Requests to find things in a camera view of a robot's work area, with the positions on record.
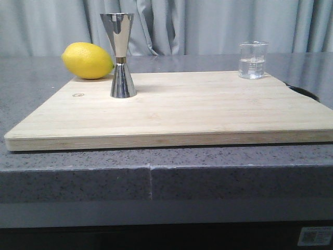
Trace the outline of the glass beaker with clear liquid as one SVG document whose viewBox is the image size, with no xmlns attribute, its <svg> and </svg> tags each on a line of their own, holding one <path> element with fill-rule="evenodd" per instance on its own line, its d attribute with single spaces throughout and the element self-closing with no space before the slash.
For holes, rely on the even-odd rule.
<svg viewBox="0 0 333 250">
<path fill-rule="evenodd" d="M 239 45 L 239 76 L 257 80 L 264 77 L 268 42 L 246 41 Z"/>
</svg>

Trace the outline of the steel double jigger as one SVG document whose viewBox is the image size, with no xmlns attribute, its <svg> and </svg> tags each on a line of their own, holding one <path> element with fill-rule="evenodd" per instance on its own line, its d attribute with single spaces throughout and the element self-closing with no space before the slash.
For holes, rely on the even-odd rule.
<svg viewBox="0 0 333 250">
<path fill-rule="evenodd" d="M 116 58 L 110 96 L 114 98 L 133 97 L 136 95 L 136 90 L 126 57 L 134 14 L 111 13 L 100 14 L 100 17 Z"/>
</svg>

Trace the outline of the wooden cutting board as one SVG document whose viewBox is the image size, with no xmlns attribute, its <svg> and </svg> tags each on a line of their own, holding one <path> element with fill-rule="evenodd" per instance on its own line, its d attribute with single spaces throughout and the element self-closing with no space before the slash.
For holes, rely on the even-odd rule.
<svg viewBox="0 0 333 250">
<path fill-rule="evenodd" d="M 5 134 L 10 151 L 332 141 L 332 110 L 265 75 L 135 73 L 137 94 L 111 78 L 74 78 Z"/>
</svg>

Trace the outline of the yellow lemon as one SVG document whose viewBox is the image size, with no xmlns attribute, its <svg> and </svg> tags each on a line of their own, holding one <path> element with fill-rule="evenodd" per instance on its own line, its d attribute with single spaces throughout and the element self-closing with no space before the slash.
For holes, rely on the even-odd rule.
<svg viewBox="0 0 333 250">
<path fill-rule="evenodd" d="M 83 79 L 99 79 L 114 69 L 108 52 L 92 43 L 70 44 L 61 55 L 61 59 L 71 73 Z"/>
</svg>

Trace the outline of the grey curtain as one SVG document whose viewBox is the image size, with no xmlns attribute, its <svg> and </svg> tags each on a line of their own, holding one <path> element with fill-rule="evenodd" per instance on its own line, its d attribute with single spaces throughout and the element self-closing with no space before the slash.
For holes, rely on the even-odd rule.
<svg viewBox="0 0 333 250">
<path fill-rule="evenodd" d="M 73 42 L 110 49 L 100 15 L 133 13 L 131 55 L 332 51 L 332 1 L 1 1 L 1 56 L 59 56 Z"/>
</svg>

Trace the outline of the white QR code label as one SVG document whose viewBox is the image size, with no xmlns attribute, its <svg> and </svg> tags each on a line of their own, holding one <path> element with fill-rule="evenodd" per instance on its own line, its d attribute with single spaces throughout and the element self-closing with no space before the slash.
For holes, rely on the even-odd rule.
<svg viewBox="0 0 333 250">
<path fill-rule="evenodd" d="M 301 228 L 298 246 L 327 246 L 332 240 L 332 227 Z"/>
</svg>

